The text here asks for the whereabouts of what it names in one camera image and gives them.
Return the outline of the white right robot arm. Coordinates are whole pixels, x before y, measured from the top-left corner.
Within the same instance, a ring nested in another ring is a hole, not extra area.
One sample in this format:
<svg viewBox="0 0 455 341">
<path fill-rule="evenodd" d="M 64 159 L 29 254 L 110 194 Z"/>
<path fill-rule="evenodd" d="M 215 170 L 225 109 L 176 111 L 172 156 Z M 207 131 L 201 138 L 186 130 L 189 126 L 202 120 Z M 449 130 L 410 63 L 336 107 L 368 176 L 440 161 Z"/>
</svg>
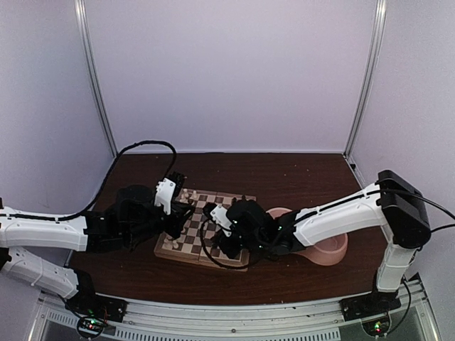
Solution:
<svg viewBox="0 0 455 341">
<path fill-rule="evenodd" d="M 375 290 L 364 300 L 374 314 L 391 303 L 412 256 L 431 237 L 421 192 L 391 170 L 379 172 L 375 183 L 352 195 L 279 217 L 247 199 L 229 207 L 208 203 L 203 213 L 221 228 L 214 243 L 230 258 L 243 249 L 277 256 L 297 253 L 359 229 L 389 227 L 392 239 L 376 272 Z"/>
</svg>

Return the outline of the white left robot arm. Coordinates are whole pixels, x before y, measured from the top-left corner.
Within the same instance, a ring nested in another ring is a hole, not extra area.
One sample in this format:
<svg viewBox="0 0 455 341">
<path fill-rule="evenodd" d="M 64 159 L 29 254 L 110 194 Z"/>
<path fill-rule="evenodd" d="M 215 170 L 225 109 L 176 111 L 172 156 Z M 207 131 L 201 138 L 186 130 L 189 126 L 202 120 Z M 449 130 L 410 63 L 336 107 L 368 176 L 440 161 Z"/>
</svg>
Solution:
<svg viewBox="0 0 455 341">
<path fill-rule="evenodd" d="M 178 238 L 193 214 L 189 204 L 177 201 L 185 176 L 174 172 L 149 188 L 130 185 L 117 191 L 104 211 L 88 210 L 70 216 L 22 212 L 1 208 L 1 273 L 15 276 L 65 299 L 73 298 L 86 315 L 102 309 L 91 276 L 59 266 L 35 252 L 66 249 L 88 254 L 135 250 L 163 232 Z"/>
</svg>

